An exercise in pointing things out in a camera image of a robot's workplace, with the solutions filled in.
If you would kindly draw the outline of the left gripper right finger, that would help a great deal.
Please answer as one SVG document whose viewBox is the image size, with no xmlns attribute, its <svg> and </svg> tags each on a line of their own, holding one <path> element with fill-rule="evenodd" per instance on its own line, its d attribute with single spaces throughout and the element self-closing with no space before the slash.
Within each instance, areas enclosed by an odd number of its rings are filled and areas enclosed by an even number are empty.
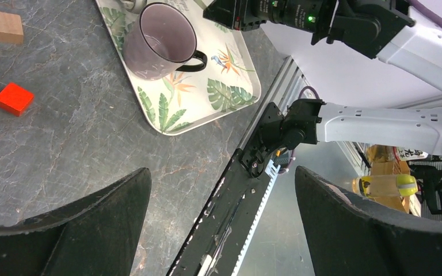
<svg viewBox="0 0 442 276">
<path fill-rule="evenodd" d="M 295 193 L 316 275 L 442 275 L 442 222 L 383 206 L 303 166 Z"/>
</svg>

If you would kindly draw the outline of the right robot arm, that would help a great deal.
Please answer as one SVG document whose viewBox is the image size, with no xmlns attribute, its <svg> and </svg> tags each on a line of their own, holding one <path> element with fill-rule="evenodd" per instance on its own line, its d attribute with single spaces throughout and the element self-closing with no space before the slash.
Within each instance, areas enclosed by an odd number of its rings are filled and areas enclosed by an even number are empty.
<svg viewBox="0 0 442 276">
<path fill-rule="evenodd" d="M 320 99 L 298 99 L 286 115 L 270 103 L 254 132 L 237 154 L 252 176 L 259 176 L 271 153 L 300 143 L 352 141 L 421 150 L 442 156 L 442 108 L 386 109 L 384 85 L 392 95 L 405 90 L 404 81 L 442 92 L 442 19 L 418 1 L 213 1 L 203 8 L 205 19 L 231 30 L 248 31 L 272 22 L 345 45 L 361 54 L 347 72 L 336 72 L 335 85 L 377 95 L 370 105 L 344 105 Z"/>
</svg>

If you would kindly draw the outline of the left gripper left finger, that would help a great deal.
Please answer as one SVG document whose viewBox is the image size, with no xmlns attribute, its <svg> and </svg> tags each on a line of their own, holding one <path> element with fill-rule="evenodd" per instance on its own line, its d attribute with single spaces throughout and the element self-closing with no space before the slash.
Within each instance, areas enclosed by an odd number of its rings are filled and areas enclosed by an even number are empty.
<svg viewBox="0 0 442 276">
<path fill-rule="evenodd" d="M 50 212 L 0 226 L 0 275 L 129 275 L 150 199 L 150 170 Z"/>
</svg>

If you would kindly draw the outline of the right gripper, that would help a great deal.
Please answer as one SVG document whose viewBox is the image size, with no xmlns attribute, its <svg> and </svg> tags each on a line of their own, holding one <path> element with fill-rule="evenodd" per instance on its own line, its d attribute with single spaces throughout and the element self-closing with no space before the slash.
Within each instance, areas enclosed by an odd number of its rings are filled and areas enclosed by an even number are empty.
<svg viewBox="0 0 442 276">
<path fill-rule="evenodd" d="M 203 18 L 229 30 L 247 32 L 258 29 L 267 20 L 256 17 L 249 0 L 215 0 L 203 9 Z"/>
</svg>

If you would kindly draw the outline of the mauve purple mug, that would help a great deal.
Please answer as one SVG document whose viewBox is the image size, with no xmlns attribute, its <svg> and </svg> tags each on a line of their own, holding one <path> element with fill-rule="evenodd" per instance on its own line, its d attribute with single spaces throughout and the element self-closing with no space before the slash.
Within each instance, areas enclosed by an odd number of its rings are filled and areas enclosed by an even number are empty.
<svg viewBox="0 0 442 276">
<path fill-rule="evenodd" d="M 146 5 L 127 33 L 123 44 L 126 67 L 137 77 L 158 80 L 172 72 L 200 72 L 207 55 L 197 49 L 196 32 L 174 6 Z"/>
</svg>

